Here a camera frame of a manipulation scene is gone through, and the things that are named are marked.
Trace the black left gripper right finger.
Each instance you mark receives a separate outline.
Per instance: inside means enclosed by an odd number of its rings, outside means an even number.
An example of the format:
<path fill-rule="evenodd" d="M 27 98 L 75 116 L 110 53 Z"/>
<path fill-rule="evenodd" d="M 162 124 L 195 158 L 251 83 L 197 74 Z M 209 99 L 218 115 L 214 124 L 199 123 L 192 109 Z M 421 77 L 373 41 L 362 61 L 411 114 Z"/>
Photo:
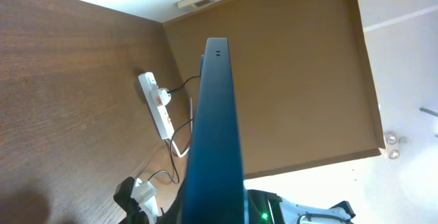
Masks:
<path fill-rule="evenodd" d="M 260 190 L 247 190 L 249 223 L 269 224 L 270 207 L 266 193 Z"/>

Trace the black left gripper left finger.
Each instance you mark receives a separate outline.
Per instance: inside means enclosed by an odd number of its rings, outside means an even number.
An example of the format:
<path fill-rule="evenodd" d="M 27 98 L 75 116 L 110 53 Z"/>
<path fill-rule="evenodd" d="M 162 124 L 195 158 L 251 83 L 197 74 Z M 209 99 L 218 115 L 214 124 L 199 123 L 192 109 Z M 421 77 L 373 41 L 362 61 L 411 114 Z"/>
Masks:
<path fill-rule="evenodd" d="M 177 192 L 177 196 L 169 207 L 168 211 L 157 217 L 157 224 L 178 224 L 181 222 L 181 206 L 185 193 L 185 183 L 183 182 Z"/>

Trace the blue Galaxy smartphone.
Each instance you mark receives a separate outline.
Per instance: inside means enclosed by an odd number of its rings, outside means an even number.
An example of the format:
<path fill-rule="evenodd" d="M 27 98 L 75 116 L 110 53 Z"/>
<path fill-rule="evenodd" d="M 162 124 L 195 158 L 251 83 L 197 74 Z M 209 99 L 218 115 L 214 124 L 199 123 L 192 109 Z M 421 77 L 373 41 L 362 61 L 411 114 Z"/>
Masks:
<path fill-rule="evenodd" d="M 227 38 L 207 39 L 181 221 L 248 222 L 248 200 Z"/>

